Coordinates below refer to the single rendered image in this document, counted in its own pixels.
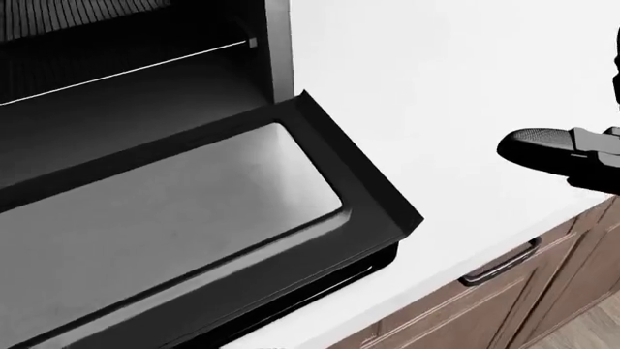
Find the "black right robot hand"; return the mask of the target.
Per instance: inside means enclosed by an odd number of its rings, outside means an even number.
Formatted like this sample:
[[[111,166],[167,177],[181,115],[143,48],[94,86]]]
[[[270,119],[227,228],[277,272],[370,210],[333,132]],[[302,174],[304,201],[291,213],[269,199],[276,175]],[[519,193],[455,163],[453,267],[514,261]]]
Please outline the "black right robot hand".
[[[620,197],[620,126],[602,133],[580,127],[515,130],[501,139],[497,153],[524,168],[563,176],[575,188]]]

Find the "brown wooden cabinet drawer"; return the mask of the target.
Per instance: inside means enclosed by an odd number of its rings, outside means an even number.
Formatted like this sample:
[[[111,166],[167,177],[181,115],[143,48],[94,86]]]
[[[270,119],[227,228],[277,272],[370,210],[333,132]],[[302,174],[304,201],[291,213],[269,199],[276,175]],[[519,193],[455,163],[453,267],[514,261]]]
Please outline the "brown wooden cabinet drawer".
[[[452,281],[327,349],[508,349],[580,238],[605,219],[620,219],[620,197],[540,235],[540,249],[513,269],[476,287]],[[527,247],[528,242],[470,273],[490,269]]]

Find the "black glass toaster oven door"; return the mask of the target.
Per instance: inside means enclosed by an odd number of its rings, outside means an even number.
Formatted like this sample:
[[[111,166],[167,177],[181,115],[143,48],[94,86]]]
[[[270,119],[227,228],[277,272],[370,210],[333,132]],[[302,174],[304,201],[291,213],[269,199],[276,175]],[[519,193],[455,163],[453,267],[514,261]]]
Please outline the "black glass toaster oven door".
[[[217,349],[419,212],[307,93],[0,186],[0,349]]]

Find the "black toaster oven body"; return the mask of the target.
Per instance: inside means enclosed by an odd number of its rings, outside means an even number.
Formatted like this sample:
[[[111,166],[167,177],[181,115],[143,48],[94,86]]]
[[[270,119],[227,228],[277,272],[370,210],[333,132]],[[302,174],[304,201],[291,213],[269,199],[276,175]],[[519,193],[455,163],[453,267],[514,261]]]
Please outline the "black toaster oven body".
[[[293,96],[291,0],[0,0],[0,208]]]

